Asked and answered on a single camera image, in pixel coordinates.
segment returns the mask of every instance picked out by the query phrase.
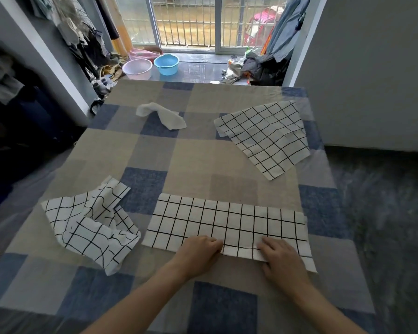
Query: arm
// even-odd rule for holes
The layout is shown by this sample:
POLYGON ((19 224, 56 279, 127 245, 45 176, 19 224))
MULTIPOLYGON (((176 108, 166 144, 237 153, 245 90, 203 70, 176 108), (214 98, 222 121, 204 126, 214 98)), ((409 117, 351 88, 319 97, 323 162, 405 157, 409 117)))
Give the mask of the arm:
POLYGON ((263 237, 262 241, 258 248, 268 260, 263 265, 266 277, 293 300, 320 333, 366 333, 311 284, 302 259, 290 244, 267 237, 263 237))
POLYGON ((170 262, 109 309, 82 334, 144 333, 186 281, 212 266, 222 247, 223 242, 215 238, 198 236, 186 239, 170 262))

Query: blue square pattern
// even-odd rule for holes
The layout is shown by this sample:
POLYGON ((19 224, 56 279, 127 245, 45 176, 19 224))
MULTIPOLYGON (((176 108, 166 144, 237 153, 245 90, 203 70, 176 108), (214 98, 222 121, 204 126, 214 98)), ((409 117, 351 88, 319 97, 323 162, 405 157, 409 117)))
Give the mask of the blue square pattern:
POLYGON ((312 150, 323 150, 323 141, 320 138, 316 122, 304 121, 304 128, 307 134, 308 147, 312 150))
POLYGON ((122 208, 126 212, 153 214, 156 201, 163 191, 166 176, 166 171, 127 167, 121 182, 131 187, 131 190, 122 199, 122 208))
POLYGON ((22 267, 26 255, 5 253, 0 257, 0 299, 22 267))
POLYGON ((379 326, 375 314, 363 313, 344 308, 339 308, 339 310, 369 334, 382 333, 382 326, 379 326))
MULTIPOLYGON (((184 117, 184 112, 180 112, 179 115, 184 117)), ((142 135, 157 136, 157 137, 169 137, 176 138, 179 130, 169 130, 161 123, 158 113, 152 112, 144 123, 141 130, 142 135)))
POLYGON ((187 82, 164 82, 163 89, 174 89, 174 90, 189 90, 193 89, 195 83, 187 82))
MULTIPOLYGON (((220 113, 219 117, 225 116, 227 113, 220 113)), ((222 141, 230 141, 231 139, 228 136, 220 137, 220 134, 216 130, 215 132, 215 139, 221 139, 222 141)))
POLYGON ((257 296, 195 281, 189 334, 256 334, 257 296))
POLYGON ((308 233, 340 239, 353 239, 346 224, 337 189, 299 185, 300 201, 308 218, 308 233))
POLYGON ((57 315, 94 321, 130 293, 134 277, 78 267, 57 315))
POLYGON ((288 97, 308 97, 304 88, 282 87, 282 95, 288 97))
POLYGON ((100 130, 105 130, 113 118, 114 114, 117 112, 119 106, 114 104, 102 104, 99 109, 98 114, 91 120, 89 128, 98 128, 100 130))

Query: hand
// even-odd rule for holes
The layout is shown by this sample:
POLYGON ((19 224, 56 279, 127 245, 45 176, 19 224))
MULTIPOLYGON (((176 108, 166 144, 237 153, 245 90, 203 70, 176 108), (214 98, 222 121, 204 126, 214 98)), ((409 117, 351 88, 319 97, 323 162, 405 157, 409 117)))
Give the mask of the hand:
POLYGON ((223 241, 207 236, 187 238, 166 266, 185 281, 207 272, 218 258, 223 241))
POLYGON ((312 284, 299 254, 284 240, 262 237, 262 241, 257 247, 268 260, 263 265, 265 276, 291 299, 300 297, 312 284))

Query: plaid bedspread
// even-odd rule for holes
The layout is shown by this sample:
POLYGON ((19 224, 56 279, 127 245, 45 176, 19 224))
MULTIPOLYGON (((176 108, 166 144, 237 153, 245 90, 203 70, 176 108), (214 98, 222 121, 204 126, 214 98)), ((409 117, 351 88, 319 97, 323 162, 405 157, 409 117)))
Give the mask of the plaid bedspread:
MULTIPOLYGON (((310 104, 302 89, 121 80, 84 132, 40 202, 96 188, 107 176, 131 190, 121 201, 145 234, 161 192, 303 212, 318 274, 316 286, 347 316, 374 333, 374 308, 353 234, 341 210, 310 104), (311 156, 269 181, 214 119, 281 100, 296 100, 311 156), (167 130, 140 104, 179 111, 187 128, 167 130)), ((106 276, 92 260, 62 248, 40 204, 0 258, 0 306, 93 321, 145 282, 173 252, 141 241, 120 271, 106 276)), ((315 332, 266 281, 261 262, 222 256, 188 282, 149 330, 161 333, 258 334, 315 332)))

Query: folded fabric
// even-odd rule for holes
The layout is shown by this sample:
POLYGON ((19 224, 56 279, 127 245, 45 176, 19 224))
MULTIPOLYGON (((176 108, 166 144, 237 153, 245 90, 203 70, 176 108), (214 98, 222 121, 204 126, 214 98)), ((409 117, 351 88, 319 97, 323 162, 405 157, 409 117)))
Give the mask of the folded fabric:
POLYGON ((268 180, 310 155, 294 101, 240 110, 217 118, 214 124, 218 134, 228 136, 268 180))
POLYGON ((149 115, 151 112, 158 112, 161 123, 164 124, 169 130, 178 130, 180 128, 187 128, 184 118, 179 116, 178 113, 166 109, 164 106, 160 106, 156 103, 141 104, 136 109, 136 114, 140 117, 149 115))
POLYGON ((223 240, 222 254, 259 261, 266 261, 257 249, 263 236, 284 239, 316 272, 301 212, 161 193, 142 245, 176 252, 191 236, 223 240))
POLYGON ((91 258, 112 275, 141 238, 128 214, 116 206, 129 190, 109 176, 93 191, 41 205, 63 247, 91 258))

